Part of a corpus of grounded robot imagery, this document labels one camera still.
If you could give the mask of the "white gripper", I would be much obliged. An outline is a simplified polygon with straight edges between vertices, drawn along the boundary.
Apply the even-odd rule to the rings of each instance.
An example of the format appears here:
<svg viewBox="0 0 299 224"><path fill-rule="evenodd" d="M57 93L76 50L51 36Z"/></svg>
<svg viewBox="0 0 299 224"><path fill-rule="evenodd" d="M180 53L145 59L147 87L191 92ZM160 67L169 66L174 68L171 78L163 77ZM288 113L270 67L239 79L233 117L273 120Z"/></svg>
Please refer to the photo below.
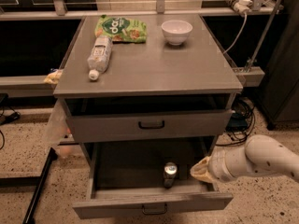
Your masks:
<svg viewBox="0 0 299 224"><path fill-rule="evenodd" d="M235 181L226 165L224 149L216 149L211 156L206 156L197 162L190 170L190 175L196 180L212 183L214 180L223 183Z"/></svg>

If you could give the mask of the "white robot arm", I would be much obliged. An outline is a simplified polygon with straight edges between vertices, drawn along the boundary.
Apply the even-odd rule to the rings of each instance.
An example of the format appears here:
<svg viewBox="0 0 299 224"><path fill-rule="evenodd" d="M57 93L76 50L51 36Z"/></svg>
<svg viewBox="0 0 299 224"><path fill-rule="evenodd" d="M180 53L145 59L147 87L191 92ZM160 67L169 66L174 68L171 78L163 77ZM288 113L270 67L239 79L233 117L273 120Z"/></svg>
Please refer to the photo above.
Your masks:
<svg viewBox="0 0 299 224"><path fill-rule="evenodd" d="M299 182L299 156L266 135L253 135L239 147L217 147L190 170L193 178L213 183L239 177L285 175Z"/></svg>

